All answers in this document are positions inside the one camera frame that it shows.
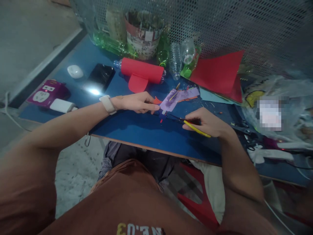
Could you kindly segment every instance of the clear plastic bag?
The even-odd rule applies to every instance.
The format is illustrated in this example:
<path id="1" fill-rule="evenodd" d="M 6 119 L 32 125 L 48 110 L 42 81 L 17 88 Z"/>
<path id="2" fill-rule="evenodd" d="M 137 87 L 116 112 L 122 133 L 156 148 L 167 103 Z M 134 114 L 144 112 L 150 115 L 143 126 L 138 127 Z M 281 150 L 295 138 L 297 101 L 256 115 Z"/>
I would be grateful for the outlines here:
<path id="1" fill-rule="evenodd" d="M 259 108 L 257 105 L 251 106 L 253 100 L 250 105 L 245 101 L 242 108 L 246 120 L 268 138 L 293 142 L 301 148 L 313 149 L 313 112 L 309 111 L 313 107 L 313 82 L 272 75 L 258 79 L 249 86 L 244 94 L 246 100 L 255 91 L 260 91 L 260 93 L 262 91 L 261 99 L 269 97 L 279 102 L 283 128 L 281 131 L 272 131 L 260 125 Z"/>

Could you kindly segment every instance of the power adapter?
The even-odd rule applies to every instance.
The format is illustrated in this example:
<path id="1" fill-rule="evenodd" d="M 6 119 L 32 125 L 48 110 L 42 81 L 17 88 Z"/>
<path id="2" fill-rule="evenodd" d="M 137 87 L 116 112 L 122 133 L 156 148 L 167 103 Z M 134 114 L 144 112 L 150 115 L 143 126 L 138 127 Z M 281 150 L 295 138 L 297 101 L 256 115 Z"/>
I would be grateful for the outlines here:
<path id="1" fill-rule="evenodd" d="M 72 102 L 61 100 L 61 99 L 55 99 L 50 105 L 50 109 L 61 112 L 61 113 L 68 113 L 78 108 L 76 107 L 76 104 Z"/>

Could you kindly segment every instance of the hand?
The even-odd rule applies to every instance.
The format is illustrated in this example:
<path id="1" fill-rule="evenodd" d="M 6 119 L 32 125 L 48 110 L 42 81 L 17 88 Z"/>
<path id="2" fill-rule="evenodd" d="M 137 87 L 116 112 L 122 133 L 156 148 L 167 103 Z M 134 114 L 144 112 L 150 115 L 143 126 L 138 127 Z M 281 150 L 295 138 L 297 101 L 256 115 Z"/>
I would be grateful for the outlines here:
<path id="1" fill-rule="evenodd" d="M 187 114 L 185 117 L 186 120 L 200 119 L 201 125 L 194 125 L 200 131 L 203 131 L 206 134 L 211 135 L 212 137 L 223 137 L 229 131 L 233 131 L 230 125 L 216 117 L 206 108 L 199 108 L 198 110 Z M 183 128 L 188 131 L 193 131 L 186 124 L 183 125 Z"/>
<path id="2" fill-rule="evenodd" d="M 116 110 L 125 109 L 133 110 L 136 113 L 146 113 L 151 110 L 151 114 L 154 111 L 160 109 L 160 106 L 153 104 L 154 99 L 148 92 L 141 92 L 126 96 L 116 96 L 111 98 L 111 102 Z"/>

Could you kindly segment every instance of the watch strap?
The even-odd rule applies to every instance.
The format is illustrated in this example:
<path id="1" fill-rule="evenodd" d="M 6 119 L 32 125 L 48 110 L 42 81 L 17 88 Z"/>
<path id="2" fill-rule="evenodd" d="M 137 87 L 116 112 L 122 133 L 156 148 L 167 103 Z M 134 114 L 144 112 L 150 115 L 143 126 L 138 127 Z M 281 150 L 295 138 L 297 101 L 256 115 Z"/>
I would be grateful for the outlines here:
<path id="1" fill-rule="evenodd" d="M 110 101 L 109 95 L 102 96 L 99 98 L 99 100 L 102 102 L 103 106 L 105 107 L 105 109 L 107 110 L 107 112 L 110 115 L 113 115 L 116 113 L 116 110 L 115 110 L 112 102 Z"/>

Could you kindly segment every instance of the scissors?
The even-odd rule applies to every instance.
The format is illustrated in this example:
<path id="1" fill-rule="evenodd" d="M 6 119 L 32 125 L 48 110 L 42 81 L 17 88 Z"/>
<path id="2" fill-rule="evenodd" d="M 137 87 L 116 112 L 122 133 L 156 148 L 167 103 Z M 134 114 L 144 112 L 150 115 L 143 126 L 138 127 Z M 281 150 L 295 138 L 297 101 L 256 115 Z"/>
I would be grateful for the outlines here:
<path id="1" fill-rule="evenodd" d="M 201 135 L 203 135 L 203 136 L 205 136 L 205 137 L 208 137 L 208 138 L 211 138 L 211 137 L 212 137 L 212 136 L 210 136 L 210 135 L 208 135 L 208 134 L 206 134 L 206 133 L 200 131 L 198 128 L 195 128 L 193 125 L 191 125 L 191 124 L 198 125 L 198 124 L 200 124 L 200 123 L 195 123 L 195 122 L 192 122 L 192 121 L 188 121 L 188 120 L 183 119 L 183 118 L 181 118 L 181 117 L 176 117 L 176 116 L 174 116 L 173 114 L 169 114 L 169 115 L 171 115 L 172 117 L 176 118 L 176 119 L 179 121 L 179 123 L 181 123 L 181 124 L 186 124 L 187 126 L 189 126 L 191 129 L 193 129 L 193 130 L 194 130 L 195 132 L 197 132 L 198 134 L 201 134 Z"/>

